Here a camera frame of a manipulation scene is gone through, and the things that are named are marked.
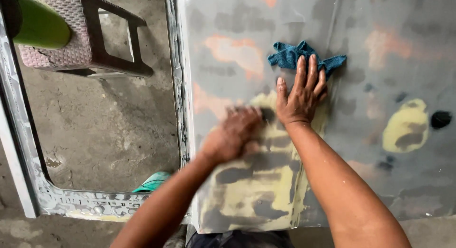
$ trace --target blue cloth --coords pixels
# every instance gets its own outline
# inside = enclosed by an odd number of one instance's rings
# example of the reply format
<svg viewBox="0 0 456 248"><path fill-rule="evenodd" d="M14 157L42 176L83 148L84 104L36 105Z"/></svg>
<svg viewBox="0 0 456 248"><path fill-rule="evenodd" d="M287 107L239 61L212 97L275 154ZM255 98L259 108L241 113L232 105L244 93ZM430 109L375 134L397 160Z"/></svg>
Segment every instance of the blue cloth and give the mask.
<svg viewBox="0 0 456 248"><path fill-rule="evenodd" d="M296 66L298 65L298 59L301 55L304 55L306 62L308 62L309 57L312 54L315 54L316 60L318 62L318 70L320 70L323 66L325 67L326 80L328 80L333 71L337 67L341 66L342 63L347 59L346 55L337 55L332 58L321 60L316 51L304 40L301 41L301 43L299 43L297 46L291 46L282 42L276 42L274 43L274 49L277 51L277 53L268 56L269 64L278 64L279 67L288 69L296 69Z"/></svg>

